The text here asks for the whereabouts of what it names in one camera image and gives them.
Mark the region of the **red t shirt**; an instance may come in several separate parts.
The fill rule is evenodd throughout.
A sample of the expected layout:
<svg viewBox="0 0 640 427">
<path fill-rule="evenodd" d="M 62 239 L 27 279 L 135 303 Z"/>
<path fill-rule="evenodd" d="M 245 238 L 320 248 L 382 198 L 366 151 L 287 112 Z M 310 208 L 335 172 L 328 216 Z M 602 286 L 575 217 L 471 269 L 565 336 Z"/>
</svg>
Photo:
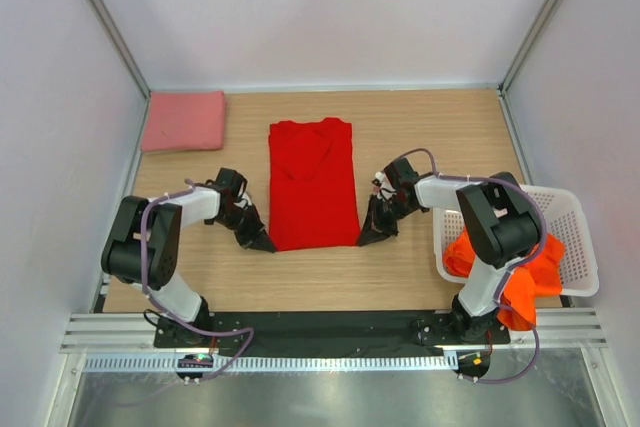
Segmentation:
<svg viewBox="0 0 640 427">
<path fill-rule="evenodd" d="M 360 233 L 352 124 L 269 127 L 269 234 L 280 251 L 351 247 Z"/>
</svg>

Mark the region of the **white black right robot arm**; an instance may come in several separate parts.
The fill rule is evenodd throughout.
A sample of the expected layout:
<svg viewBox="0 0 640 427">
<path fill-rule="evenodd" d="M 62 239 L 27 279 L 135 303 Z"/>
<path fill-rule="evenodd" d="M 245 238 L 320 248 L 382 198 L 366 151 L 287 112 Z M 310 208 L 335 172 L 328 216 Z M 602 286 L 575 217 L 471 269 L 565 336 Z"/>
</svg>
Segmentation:
<svg viewBox="0 0 640 427">
<path fill-rule="evenodd" d="M 537 204 L 509 172 L 490 177 L 420 174 L 405 157 L 378 172 L 373 184 L 359 247 L 397 236 L 398 222 L 417 211 L 462 215 L 475 259 L 453 298 L 450 329 L 464 343 L 482 338 L 497 318 L 508 278 L 546 239 Z"/>
</svg>

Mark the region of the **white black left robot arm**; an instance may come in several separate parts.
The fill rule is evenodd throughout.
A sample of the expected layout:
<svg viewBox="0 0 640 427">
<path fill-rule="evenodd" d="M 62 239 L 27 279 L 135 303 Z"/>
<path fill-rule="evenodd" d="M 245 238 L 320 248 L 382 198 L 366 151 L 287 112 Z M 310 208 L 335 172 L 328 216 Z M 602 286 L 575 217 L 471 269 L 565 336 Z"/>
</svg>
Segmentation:
<svg viewBox="0 0 640 427">
<path fill-rule="evenodd" d="M 183 229 L 219 224 L 243 249 L 277 251 L 241 173 L 222 168 L 215 179 L 186 184 L 173 194 L 123 198 L 101 255 L 104 273 L 134 286 L 153 306 L 157 346 L 199 347 L 213 336 L 207 301 L 177 272 Z"/>
</svg>

